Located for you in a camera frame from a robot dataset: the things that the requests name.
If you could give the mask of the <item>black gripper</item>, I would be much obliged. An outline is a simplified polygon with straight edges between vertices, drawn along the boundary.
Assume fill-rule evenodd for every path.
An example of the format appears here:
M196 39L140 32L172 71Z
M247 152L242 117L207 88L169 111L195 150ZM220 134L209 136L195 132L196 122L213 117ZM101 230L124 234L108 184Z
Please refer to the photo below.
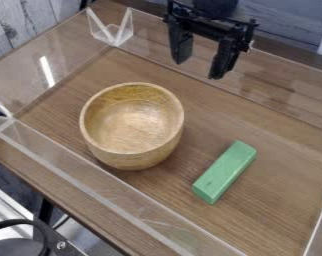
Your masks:
M234 69L240 51L248 52L255 19L236 18L239 0L167 0L164 22L168 25L171 56L177 65L192 56L193 35L219 42L208 78L221 79Z

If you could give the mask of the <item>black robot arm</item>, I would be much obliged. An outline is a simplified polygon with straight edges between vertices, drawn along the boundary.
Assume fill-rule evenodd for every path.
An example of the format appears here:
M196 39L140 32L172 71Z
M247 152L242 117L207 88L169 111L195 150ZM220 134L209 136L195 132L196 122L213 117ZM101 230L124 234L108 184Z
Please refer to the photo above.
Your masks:
M248 52L259 23L232 17L239 0L192 0L188 5L167 0L163 22L168 27L171 56L177 65L192 56L193 35L217 43L208 78L221 79L234 69L242 52Z

